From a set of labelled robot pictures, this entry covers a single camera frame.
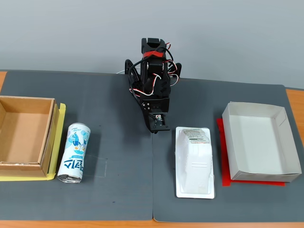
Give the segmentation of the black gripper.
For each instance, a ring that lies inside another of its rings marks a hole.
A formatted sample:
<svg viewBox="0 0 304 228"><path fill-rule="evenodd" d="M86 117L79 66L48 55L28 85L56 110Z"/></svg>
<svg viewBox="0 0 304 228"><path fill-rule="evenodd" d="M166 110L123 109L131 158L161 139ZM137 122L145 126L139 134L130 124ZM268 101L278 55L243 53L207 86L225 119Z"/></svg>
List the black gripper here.
<svg viewBox="0 0 304 228"><path fill-rule="evenodd" d="M155 119L151 113L167 113L169 110L171 79L164 71L148 73L141 70L139 102L146 127L156 133Z"/></svg>

